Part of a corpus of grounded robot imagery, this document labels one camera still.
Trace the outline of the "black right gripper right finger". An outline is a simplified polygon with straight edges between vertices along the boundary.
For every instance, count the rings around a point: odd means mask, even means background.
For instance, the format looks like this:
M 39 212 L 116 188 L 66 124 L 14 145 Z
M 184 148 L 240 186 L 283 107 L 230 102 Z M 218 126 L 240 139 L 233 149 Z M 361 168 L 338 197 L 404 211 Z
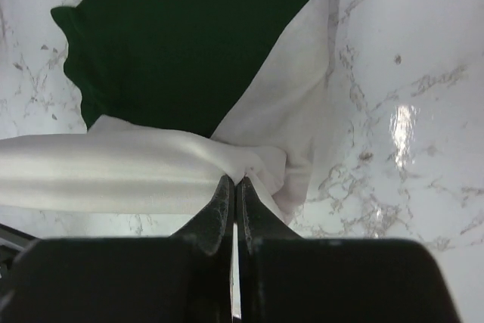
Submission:
M 303 238 L 237 186 L 244 322 L 457 322 L 442 273 L 404 239 Z

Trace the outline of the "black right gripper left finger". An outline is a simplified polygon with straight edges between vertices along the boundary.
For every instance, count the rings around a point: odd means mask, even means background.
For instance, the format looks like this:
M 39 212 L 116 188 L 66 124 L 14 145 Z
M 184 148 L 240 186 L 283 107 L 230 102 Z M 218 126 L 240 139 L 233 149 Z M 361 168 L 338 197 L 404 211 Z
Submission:
M 230 322 L 233 183 L 177 232 L 31 243 L 1 284 L 3 322 Z

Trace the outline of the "cream green raglan t-shirt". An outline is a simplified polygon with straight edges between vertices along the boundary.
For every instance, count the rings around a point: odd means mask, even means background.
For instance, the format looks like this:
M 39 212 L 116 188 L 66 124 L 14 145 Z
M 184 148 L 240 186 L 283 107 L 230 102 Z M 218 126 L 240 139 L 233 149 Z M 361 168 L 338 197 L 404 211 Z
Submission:
M 251 179 L 287 222 L 306 200 L 329 0 L 82 0 L 52 8 L 84 134 L 1 142 L 1 203 L 195 214 Z

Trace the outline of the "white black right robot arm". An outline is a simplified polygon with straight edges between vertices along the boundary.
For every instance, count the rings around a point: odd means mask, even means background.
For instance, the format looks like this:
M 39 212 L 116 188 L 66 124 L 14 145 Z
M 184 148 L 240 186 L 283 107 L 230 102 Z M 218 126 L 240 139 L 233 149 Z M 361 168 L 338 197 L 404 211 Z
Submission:
M 37 239 L 1 228 L 3 322 L 457 322 L 436 261 L 403 239 L 309 239 L 252 178 L 158 238 Z

